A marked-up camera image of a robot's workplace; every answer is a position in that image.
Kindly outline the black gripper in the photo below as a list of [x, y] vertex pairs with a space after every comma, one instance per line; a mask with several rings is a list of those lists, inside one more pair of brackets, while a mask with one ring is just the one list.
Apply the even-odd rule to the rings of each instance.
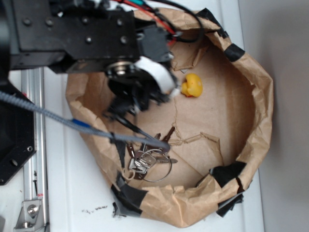
[[124, 118], [149, 108], [150, 101], [166, 103], [180, 93], [178, 79], [171, 72], [173, 55], [167, 46], [167, 32], [152, 25], [137, 30], [140, 58], [108, 66], [108, 87], [115, 95], [105, 116]]

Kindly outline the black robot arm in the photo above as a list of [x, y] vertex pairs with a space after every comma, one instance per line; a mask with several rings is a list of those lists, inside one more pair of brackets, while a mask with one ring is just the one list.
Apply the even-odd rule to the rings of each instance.
[[123, 116], [168, 102], [179, 92], [171, 72], [169, 36], [102, 0], [3, 0], [0, 3], [0, 89], [16, 94], [12, 70], [48, 67], [60, 73], [107, 76], [116, 98], [110, 113]]

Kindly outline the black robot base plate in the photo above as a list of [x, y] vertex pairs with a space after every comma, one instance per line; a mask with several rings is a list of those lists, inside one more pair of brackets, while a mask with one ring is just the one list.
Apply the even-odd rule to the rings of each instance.
[[6, 185], [35, 153], [34, 114], [0, 102], [0, 184]]

